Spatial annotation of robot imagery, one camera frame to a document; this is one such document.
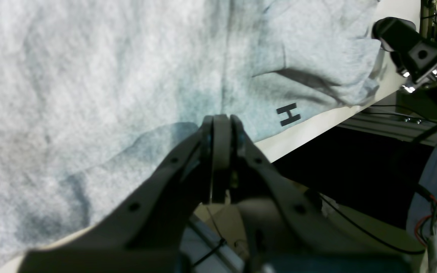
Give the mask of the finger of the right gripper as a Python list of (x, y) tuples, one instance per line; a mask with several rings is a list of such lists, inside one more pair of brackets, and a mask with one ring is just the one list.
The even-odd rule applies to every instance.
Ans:
[(437, 70), (437, 43), (420, 35), (404, 19), (386, 17), (376, 21), (373, 36), (384, 48), (396, 54), (413, 82)]

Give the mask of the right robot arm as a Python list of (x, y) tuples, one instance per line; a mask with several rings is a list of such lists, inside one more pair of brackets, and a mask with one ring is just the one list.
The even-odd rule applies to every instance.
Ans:
[[(427, 18), (437, 26), (437, 3), (428, 0), (425, 7), (432, 12)], [(413, 22), (397, 17), (376, 21), (372, 36), (390, 52), (397, 73), (406, 78), (402, 90), (424, 92), (437, 105), (437, 38), (424, 37)]]

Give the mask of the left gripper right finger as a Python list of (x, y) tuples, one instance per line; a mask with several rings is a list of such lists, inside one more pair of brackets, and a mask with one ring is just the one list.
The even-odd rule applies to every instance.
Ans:
[(224, 183), (244, 223), (245, 273), (409, 273), (402, 255), (349, 237), (281, 176), (245, 133), (223, 115), (230, 179)]

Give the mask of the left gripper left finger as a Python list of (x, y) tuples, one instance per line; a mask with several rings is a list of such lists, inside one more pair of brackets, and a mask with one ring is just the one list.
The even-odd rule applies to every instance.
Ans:
[(26, 254), (19, 273), (193, 273), (184, 230), (210, 195), (214, 121), (177, 145), (142, 185), (76, 240)]

